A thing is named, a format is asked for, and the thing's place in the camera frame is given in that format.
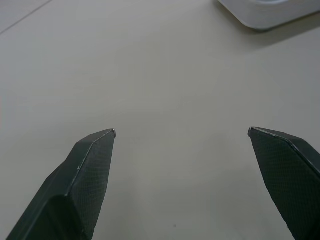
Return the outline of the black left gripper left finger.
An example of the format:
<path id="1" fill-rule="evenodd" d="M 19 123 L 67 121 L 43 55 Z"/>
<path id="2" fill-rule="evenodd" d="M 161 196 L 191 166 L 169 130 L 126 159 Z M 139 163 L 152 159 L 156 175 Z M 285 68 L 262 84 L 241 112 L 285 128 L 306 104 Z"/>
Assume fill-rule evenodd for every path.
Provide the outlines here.
<path id="1" fill-rule="evenodd" d="M 106 129 L 78 141 L 43 182 L 6 240 L 92 240 L 116 139 Z"/>

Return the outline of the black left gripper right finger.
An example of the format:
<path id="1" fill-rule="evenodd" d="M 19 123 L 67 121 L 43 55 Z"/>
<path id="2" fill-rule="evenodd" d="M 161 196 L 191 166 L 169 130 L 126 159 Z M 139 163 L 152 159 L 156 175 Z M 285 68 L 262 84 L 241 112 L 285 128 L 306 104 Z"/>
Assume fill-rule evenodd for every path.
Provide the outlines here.
<path id="1" fill-rule="evenodd" d="M 264 184 L 295 240 L 320 240 L 320 153 L 302 138 L 250 127 Z"/>

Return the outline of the white rounded tray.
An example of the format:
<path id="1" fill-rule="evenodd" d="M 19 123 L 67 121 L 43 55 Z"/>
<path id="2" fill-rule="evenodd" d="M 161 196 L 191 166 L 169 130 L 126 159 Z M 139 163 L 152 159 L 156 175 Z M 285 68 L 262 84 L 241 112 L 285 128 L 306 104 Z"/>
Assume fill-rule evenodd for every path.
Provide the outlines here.
<path id="1" fill-rule="evenodd" d="M 266 31 L 320 12 L 320 0 L 217 0 L 244 26 Z"/>

